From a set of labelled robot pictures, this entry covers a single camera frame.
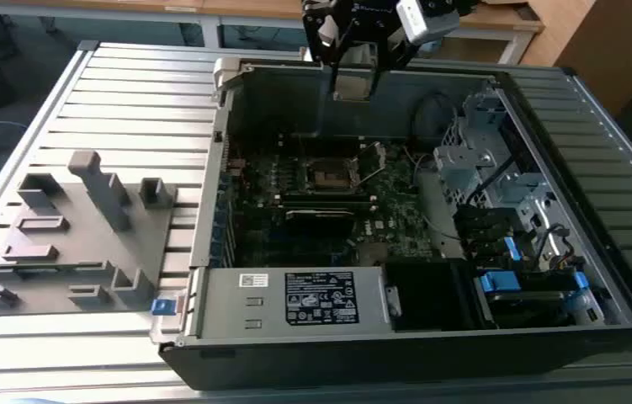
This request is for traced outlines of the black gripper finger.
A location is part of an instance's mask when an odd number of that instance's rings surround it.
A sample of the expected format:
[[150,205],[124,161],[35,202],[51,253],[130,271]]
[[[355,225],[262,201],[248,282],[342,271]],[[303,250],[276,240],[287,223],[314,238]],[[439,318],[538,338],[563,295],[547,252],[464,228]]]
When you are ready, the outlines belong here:
[[354,42],[354,24],[350,24],[344,32],[338,31],[327,42],[328,50],[328,64],[331,66],[331,80],[330,91],[336,90],[338,74],[346,52],[352,47]]
[[376,59],[370,87],[370,97],[376,94],[382,75],[392,70],[403,69],[415,57],[419,45],[408,41],[404,29],[398,29],[391,35],[376,41]]

